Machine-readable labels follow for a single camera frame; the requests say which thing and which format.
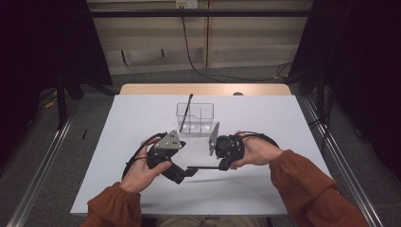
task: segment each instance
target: electrical outlet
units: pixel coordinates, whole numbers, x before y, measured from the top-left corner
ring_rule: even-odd
[[[197,9],[198,8],[198,0],[187,0],[186,8],[187,9]]]
[[[186,0],[176,0],[176,9],[186,9]]]

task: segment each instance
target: wall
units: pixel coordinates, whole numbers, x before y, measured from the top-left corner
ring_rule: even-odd
[[[88,0],[88,4],[90,9],[174,9],[176,6],[175,1]],[[199,9],[310,9],[311,4],[312,0],[199,0]],[[131,65],[140,66],[143,62],[132,51],[174,49],[176,52],[171,55],[186,55],[181,18],[95,18],[94,21],[106,57],[117,57],[120,50],[128,51]],[[305,22],[306,18],[185,18],[188,45],[191,56],[199,59],[195,61],[198,67],[292,61]],[[124,67],[120,65],[122,61],[109,62],[112,68]],[[189,67],[180,60],[175,62],[183,68]]]

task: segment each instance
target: black stick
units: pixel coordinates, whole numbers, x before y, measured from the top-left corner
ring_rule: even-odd
[[[218,169],[218,166],[189,166],[188,168],[195,168],[195,169]]]
[[[188,114],[189,104],[191,104],[193,95],[194,94],[189,95],[188,104],[186,104],[185,114],[183,115],[183,123],[181,124],[181,127],[180,127],[180,132],[183,131],[183,124],[185,123],[186,115]]]

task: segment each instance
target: brown sleeve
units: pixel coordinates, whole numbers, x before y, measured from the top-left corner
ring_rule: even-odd
[[[141,195],[119,187],[106,187],[88,201],[88,217],[82,226],[141,226]]]
[[[271,181],[299,226],[368,226],[336,183],[305,157],[284,151],[270,163]]]

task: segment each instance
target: hand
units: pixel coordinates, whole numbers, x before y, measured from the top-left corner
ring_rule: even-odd
[[[157,143],[160,139],[150,140],[148,145]],[[171,167],[172,163],[165,161],[153,169],[149,169],[147,164],[148,145],[145,145],[137,155],[137,159],[131,166],[127,175],[120,184],[120,187],[129,192],[139,193],[147,188],[160,173]]]
[[[240,131],[238,131],[237,134],[245,135],[245,133]],[[246,164],[264,166],[280,156],[280,154],[283,152],[282,149],[256,136],[246,137],[242,140],[245,144],[244,158],[232,162],[230,168],[238,168]]]

